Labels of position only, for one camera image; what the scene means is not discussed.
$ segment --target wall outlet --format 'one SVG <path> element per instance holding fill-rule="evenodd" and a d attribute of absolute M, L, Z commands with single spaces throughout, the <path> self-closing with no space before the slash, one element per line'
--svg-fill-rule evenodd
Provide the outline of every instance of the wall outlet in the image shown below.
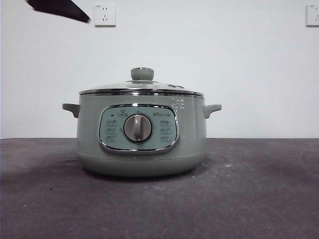
<path fill-rule="evenodd" d="M 116 26 L 115 4 L 96 4 L 94 24 L 95 26 Z"/>
<path fill-rule="evenodd" d="M 319 4 L 307 5 L 307 26 L 319 26 Z"/>

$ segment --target mint green pot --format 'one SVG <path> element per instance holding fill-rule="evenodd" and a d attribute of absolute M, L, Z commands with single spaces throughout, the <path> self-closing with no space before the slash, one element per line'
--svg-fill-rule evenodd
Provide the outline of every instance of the mint green pot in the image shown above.
<path fill-rule="evenodd" d="M 153 81 L 150 68 L 131 70 L 132 81 L 80 92 L 77 153 L 84 167 L 114 176 L 184 172 L 205 157 L 206 124 L 221 105 L 203 94 Z"/>

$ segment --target metal rim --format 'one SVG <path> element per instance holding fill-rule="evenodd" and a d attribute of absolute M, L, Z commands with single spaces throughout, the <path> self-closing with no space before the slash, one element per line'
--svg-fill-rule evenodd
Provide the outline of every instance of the metal rim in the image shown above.
<path fill-rule="evenodd" d="M 100 93 L 171 93 L 171 94 L 180 94 L 180 95 L 193 95 L 193 96 L 204 96 L 203 93 L 195 91 L 180 91 L 180 90 L 166 90 L 166 89 L 94 89 L 80 91 L 79 95 L 88 95 L 88 94 L 100 94 Z"/>
<path fill-rule="evenodd" d="M 80 97 L 85 96 L 171 96 L 171 97 L 191 97 L 191 98 L 199 98 L 205 99 L 203 96 L 197 95 L 183 95 L 183 94 L 169 94 L 169 93 L 138 93 L 138 92 L 130 92 L 130 93 L 98 93 L 98 94 L 83 94 Z"/>

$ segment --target silver dial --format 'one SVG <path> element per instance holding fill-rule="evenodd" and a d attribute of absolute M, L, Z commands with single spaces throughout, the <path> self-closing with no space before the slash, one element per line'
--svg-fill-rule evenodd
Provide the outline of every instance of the silver dial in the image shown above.
<path fill-rule="evenodd" d="M 131 141 L 143 142 L 151 132 L 151 121 L 144 115 L 132 115 L 124 122 L 124 133 Z"/>

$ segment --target chrome trim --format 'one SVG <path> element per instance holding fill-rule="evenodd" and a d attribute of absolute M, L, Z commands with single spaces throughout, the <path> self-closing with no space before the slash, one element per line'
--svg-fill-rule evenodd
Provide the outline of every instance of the chrome trim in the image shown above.
<path fill-rule="evenodd" d="M 82 94 L 81 96 L 174 96 L 174 97 L 193 97 L 204 99 L 203 96 L 198 95 L 183 95 L 183 94 L 168 94 L 168 93 L 151 93 L 151 92 L 129 92 L 129 93 L 97 93 L 97 94 Z"/>
<path fill-rule="evenodd" d="M 100 130 L 101 130 L 101 123 L 102 123 L 102 116 L 104 111 L 110 109 L 110 108 L 119 108 L 119 107 L 152 107 L 152 108 L 164 108 L 172 111 L 174 114 L 175 119 L 175 127 L 176 127 L 176 138 L 174 141 L 163 148 L 154 148 L 154 149 L 119 149 L 119 148 L 113 148 L 110 146 L 107 146 L 101 139 L 100 136 Z M 100 142 L 100 145 L 103 149 L 107 150 L 110 153 L 117 153 L 117 154 L 125 154 L 125 155 L 151 155 L 151 154 L 159 154 L 159 153 L 168 153 L 173 150 L 173 148 L 176 146 L 178 140 L 179 140 L 179 124 L 178 124 L 178 118 L 177 118 L 177 112 L 170 106 L 163 106 L 163 105 L 155 105 L 155 104 L 122 104 L 122 105 L 112 105 L 109 107 L 106 107 L 104 110 L 102 110 L 101 116 L 100 116 L 100 123 L 98 128 L 98 139 Z"/>
<path fill-rule="evenodd" d="M 167 90 L 167 89 L 139 89 L 139 88 L 94 89 L 94 90 L 80 91 L 79 95 L 99 94 L 99 93 L 164 93 L 164 94 L 171 93 L 171 94 L 204 96 L 203 93 L 195 92 L 195 91 L 180 91 L 180 90 Z"/>

